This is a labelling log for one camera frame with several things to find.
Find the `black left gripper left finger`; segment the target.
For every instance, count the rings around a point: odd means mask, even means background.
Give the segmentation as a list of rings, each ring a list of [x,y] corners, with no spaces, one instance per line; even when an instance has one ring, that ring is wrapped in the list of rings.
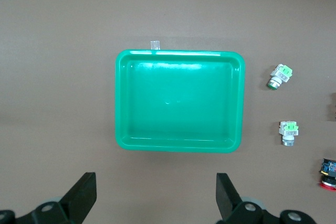
[[[96,200],[96,174],[87,172],[59,201],[43,203],[18,218],[12,210],[1,210],[1,223],[83,223]]]

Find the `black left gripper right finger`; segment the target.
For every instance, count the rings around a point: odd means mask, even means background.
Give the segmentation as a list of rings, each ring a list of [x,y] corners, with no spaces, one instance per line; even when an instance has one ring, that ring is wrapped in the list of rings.
[[[277,217],[252,201],[243,201],[227,173],[216,174],[216,203],[222,217],[218,223],[315,223],[301,211],[284,210]]]

